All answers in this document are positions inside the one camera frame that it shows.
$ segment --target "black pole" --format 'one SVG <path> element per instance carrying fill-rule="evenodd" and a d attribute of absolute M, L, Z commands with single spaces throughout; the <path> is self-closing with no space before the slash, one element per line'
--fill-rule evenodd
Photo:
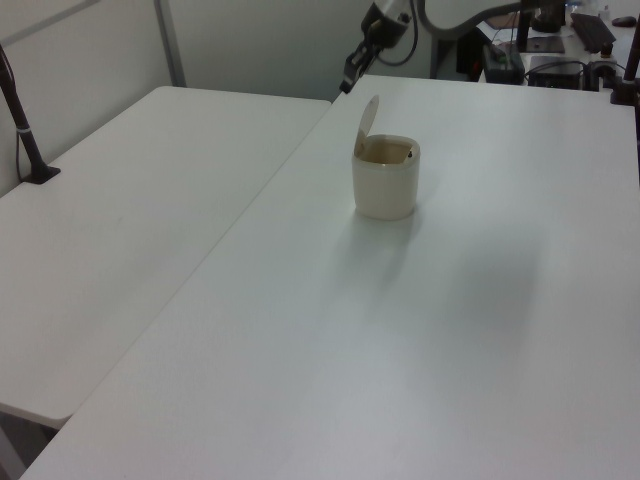
<path fill-rule="evenodd" d="M 60 169 L 49 167 L 42 160 L 40 150 L 38 150 L 38 145 L 36 144 L 36 139 L 31 132 L 27 116 L 25 115 L 20 99 L 18 98 L 15 81 L 9 68 L 9 61 L 2 49 L 2 45 L 0 45 L 0 88 L 2 88 L 2 93 L 7 101 L 7 105 L 9 106 L 9 111 L 13 117 L 13 121 L 16 124 L 16 130 L 18 135 L 20 135 L 24 149 L 29 156 L 29 161 L 31 162 L 31 174 L 25 177 L 24 181 L 42 185 L 47 180 L 60 173 Z"/>
<path fill-rule="evenodd" d="M 636 32 L 633 36 L 629 60 L 623 78 L 616 78 L 616 85 L 611 92 L 611 103 L 615 105 L 638 106 L 638 94 L 636 93 L 636 74 L 640 63 L 640 17 L 636 24 Z"/>

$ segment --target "white cup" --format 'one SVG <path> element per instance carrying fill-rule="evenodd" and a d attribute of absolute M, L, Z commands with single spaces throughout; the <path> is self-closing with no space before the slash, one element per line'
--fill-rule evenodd
<path fill-rule="evenodd" d="M 375 96 L 365 109 L 351 160 L 353 193 L 361 214 L 399 220 L 413 212 L 418 194 L 420 146 L 393 135 L 367 136 L 378 109 Z"/>

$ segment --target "white table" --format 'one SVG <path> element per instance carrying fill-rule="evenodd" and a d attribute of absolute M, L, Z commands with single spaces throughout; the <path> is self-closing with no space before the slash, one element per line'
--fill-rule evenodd
<path fill-rule="evenodd" d="M 328 107 L 160 88 L 0 199 L 0 411 L 62 426 Z"/>
<path fill-rule="evenodd" d="M 424 154 L 393 223 L 354 213 L 374 94 Z M 365 77 L 24 480 L 635 478 L 635 148 L 598 95 Z"/>

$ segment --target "gray wall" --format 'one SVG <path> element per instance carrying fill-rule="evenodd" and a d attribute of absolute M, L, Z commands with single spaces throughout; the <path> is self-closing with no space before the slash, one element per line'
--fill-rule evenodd
<path fill-rule="evenodd" d="M 5 51 L 47 162 L 170 84 L 151 0 L 101 0 Z M 14 149 L 15 126 L 0 98 L 0 196 L 17 185 Z"/>
<path fill-rule="evenodd" d="M 372 0 L 169 0 L 187 85 L 334 100 L 344 61 L 362 40 Z M 430 38 L 406 66 L 372 73 L 429 76 Z M 389 59 L 410 50 L 408 32 Z"/>

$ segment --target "cup lid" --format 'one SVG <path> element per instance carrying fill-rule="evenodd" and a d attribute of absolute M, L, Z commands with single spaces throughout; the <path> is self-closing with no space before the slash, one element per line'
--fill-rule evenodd
<path fill-rule="evenodd" d="M 374 96 L 367 107 L 364 109 L 362 119 L 360 120 L 360 126 L 358 127 L 358 136 L 356 137 L 356 145 L 353 149 L 353 154 L 358 157 L 364 150 L 364 141 L 369 136 L 373 122 L 376 119 L 376 113 L 378 113 L 378 105 L 380 104 L 380 97 Z"/>

